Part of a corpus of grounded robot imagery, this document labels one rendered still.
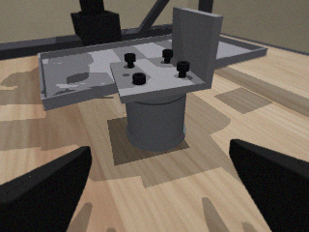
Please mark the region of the grey metal l-bracket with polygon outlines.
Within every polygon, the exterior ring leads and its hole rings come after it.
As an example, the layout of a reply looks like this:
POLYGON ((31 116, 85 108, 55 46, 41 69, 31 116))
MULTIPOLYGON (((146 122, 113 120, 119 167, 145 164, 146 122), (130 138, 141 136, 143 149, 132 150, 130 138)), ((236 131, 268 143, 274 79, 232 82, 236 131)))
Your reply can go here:
POLYGON ((211 89, 222 21, 223 15, 173 7, 173 58, 169 64, 163 57, 136 60, 131 69, 125 61, 110 63, 121 103, 211 89), (184 78, 177 71, 179 61, 190 63, 184 78), (146 83, 133 84, 135 73, 144 73, 146 83))

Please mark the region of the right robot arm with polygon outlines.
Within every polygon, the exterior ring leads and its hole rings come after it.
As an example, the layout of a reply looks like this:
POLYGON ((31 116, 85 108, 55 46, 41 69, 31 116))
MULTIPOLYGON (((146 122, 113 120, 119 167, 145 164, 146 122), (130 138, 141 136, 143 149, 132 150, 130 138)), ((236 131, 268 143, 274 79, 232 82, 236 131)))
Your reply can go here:
POLYGON ((81 15, 106 15, 108 11, 104 10, 103 0, 79 0, 81 15))

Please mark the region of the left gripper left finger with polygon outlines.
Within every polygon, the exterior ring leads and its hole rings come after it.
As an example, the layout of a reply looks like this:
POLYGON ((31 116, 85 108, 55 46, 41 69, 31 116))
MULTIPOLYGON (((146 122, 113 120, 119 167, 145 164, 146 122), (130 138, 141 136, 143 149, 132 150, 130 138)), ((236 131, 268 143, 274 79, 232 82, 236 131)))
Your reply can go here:
POLYGON ((67 232, 91 165, 82 146, 0 185, 0 232, 67 232))

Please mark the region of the dark grey cylinder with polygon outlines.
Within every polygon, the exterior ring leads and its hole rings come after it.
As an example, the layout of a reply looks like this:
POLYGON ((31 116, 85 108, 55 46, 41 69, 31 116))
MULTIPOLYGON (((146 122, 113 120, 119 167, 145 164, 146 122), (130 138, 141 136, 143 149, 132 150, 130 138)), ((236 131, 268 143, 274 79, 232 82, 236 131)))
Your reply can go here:
POLYGON ((126 103, 128 141, 148 152, 168 151, 180 145, 186 133, 186 94, 126 103))

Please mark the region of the black screw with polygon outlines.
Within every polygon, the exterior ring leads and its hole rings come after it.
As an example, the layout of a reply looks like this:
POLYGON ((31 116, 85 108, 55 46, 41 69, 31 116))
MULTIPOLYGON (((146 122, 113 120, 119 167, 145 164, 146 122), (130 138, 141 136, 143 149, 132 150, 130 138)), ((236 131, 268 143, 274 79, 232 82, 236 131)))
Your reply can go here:
POLYGON ((132 76, 133 84, 143 85, 146 83, 146 75, 142 72, 137 72, 132 76))
POLYGON ((186 76, 186 72, 189 71, 190 63, 187 61, 179 61, 177 63, 177 71, 179 72, 179 77, 184 78, 186 76))
POLYGON ((127 62, 127 67, 129 69, 134 68, 134 63, 136 61, 134 53, 126 53, 125 54, 125 62, 127 62))
POLYGON ((164 63, 169 64, 171 58, 173 58, 173 50, 172 49, 163 49, 162 50, 162 57, 164 58, 164 63))

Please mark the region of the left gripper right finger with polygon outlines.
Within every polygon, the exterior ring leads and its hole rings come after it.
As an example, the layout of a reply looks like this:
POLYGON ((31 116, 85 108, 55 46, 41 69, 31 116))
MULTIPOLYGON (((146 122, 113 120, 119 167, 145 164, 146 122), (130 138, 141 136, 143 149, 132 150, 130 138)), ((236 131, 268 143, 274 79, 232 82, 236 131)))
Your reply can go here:
POLYGON ((240 139, 229 155, 271 232, 309 232, 309 162, 240 139))

